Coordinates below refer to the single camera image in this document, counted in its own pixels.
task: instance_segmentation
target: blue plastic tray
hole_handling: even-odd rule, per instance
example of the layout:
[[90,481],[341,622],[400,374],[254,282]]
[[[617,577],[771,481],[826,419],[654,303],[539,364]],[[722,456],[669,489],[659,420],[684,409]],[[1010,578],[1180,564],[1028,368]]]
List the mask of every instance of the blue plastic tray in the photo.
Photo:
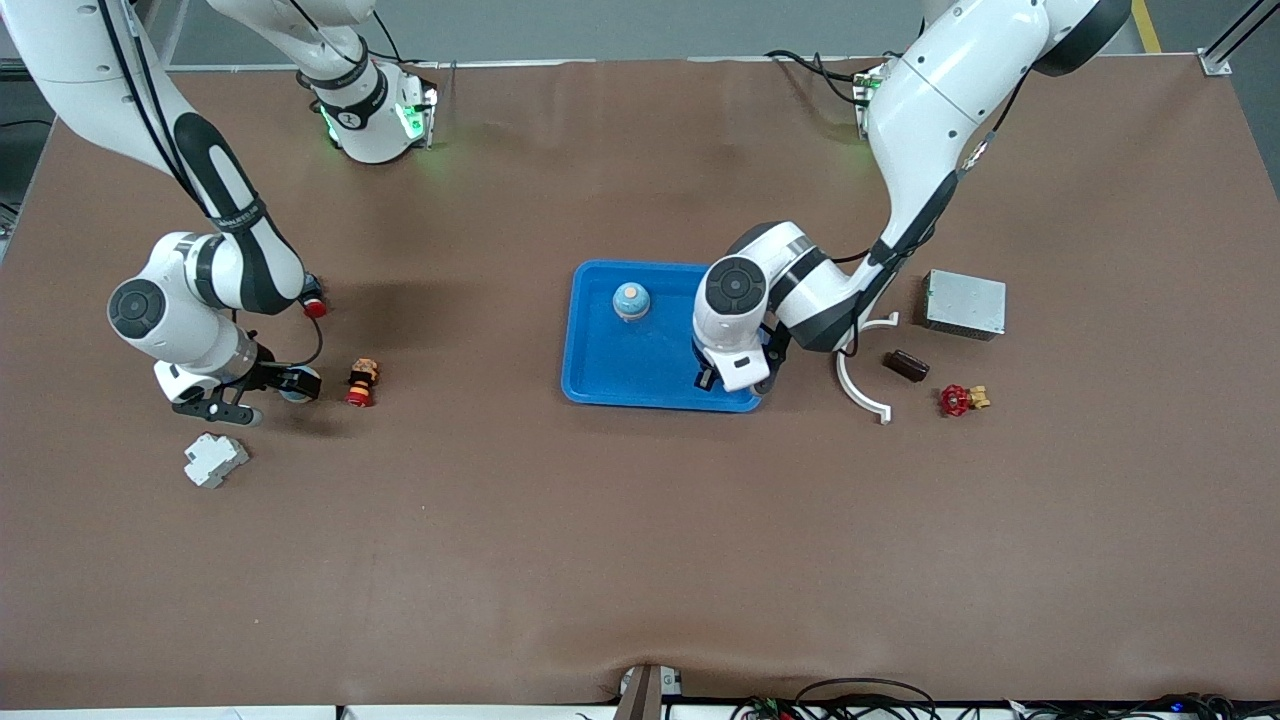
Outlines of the blue plastic tray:
[[[588,260],[573,273],[561,389],[575,402],[746,413],[760,404],[749,391],[694,387],[694,293],[709,265]],[[631,323],[613,311],[613,291],[636,282],[649,291],[649,313]]]

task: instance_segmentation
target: silver rectangular box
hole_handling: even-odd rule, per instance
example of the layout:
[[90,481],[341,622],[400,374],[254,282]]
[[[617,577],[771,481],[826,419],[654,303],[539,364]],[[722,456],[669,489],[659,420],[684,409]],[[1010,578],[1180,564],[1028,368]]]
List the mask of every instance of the silver rectangular box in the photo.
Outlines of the silver rectangular box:
[[929,270],[924,325],[975,340],[1005,334],[1005,283]]

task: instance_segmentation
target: yellow floor stripe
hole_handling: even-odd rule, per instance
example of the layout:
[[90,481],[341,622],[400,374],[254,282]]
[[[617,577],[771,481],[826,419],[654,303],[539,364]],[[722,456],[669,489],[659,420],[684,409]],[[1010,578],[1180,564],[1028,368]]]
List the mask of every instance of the yellow floor stripe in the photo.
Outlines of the yellow floor stripe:
[[1138,36],[1142,37],[1142,49],[1147,53],[1164,53],[1160,49],[1160,38],[1156,37],[1156,26],[1151,24],[1147,0],[1133,0],[1133,22],[1138,26]]

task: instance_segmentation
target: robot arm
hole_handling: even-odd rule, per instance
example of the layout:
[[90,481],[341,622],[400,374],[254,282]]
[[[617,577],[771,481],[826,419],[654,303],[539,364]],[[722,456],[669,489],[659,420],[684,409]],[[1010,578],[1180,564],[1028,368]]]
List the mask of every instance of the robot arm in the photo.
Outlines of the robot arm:
[[209,0],[248,26],[294,64],[320,99],[329,136],[360,163],[385,163],[430,146],[435,87],[369,54],[351,28],[370,18],[375,0]]
[[[776,363],[759,361],[764,351],[751,350],[759,327],[753,320],[767,311],[805,350],[832,352],[847,345],[902,263],[933,236],[960,181],[956,163],[970,136],[1032,68],[1050,76],[1075,70],[1129,12],[1128,0],[947,5],[904,56],[888,63],[867,109],[891,206],[879,240],[846,275],[792,223],[773,223],[767,232],[758,225],[742,236],[708,270],[695,300],[694,338],[704,366],[699,387],[709,389],[709,375],[723,379],[730,392],[759,388],[771,378]],[[763,275],[763,306],[746,310],[719,301],[714,277],[728,263],[749,263]]]
[[156,378],[175,407],[237,380],[285,383],[270,351],[218,310],[283,311],[302,291],[302,263],[227,141],[159,68],[128,4],[0,0],[0,10],[59,118],[90,142],[174,177],[219,231],[156,243],[111,295],[116,334],[157,360]]

